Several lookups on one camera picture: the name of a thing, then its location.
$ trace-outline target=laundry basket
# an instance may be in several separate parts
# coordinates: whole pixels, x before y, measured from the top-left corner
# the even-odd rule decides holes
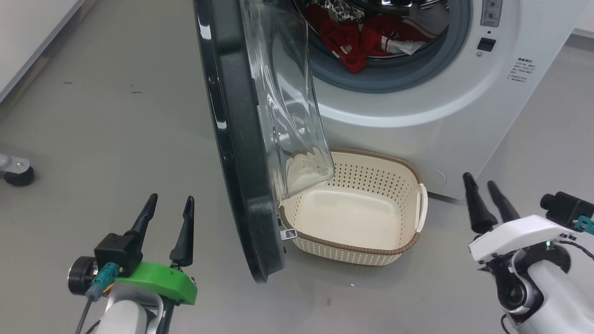
[[[363,150],[333,149],[334,177],[282,202],[301,250],[328,259],[385,266],[419,239],[427,190],[408,162]]]

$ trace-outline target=white handle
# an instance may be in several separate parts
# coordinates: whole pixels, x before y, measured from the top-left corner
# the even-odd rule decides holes
[[[420,232],[423,229],[423,226],[425,226],[428,204],[429,198],[427,196],[427,189],[423,183],[420,183],[419,191],[416,194],[416,206],[419,209],[419,214],[416,215],[415,232]]]

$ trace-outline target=label on washing machine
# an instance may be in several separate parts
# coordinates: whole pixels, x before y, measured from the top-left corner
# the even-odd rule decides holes
[[[483,12],[481,25],[487,27],[498,27],[501,16],[501,3],[503,0],[483,0]]]
[[[520,57],[516,60],[516,63],[513,65],[513,68],[507,75],[507,79],[517,83],[525,83],[528,81],[528,78],[532,75],[535,69],[536,65],[534,65],[532,59]]]

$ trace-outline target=front-loading washing machine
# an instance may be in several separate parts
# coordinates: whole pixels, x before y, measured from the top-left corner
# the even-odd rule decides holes
[[[331,178],[331,146],[404,158],[428,191],[461,198],[461,175],[480,173],[587,4],[449,0],[433,43],[354,74],[298,2],[195,1],[223,172],[257,281],[283,267],[280,201]]]

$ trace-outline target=open door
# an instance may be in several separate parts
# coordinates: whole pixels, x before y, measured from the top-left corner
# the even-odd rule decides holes
[[[309,67],[308,28],[263,1],[195,0],[214,132],[256,282],[284,267],[280,202],[333,175]]]

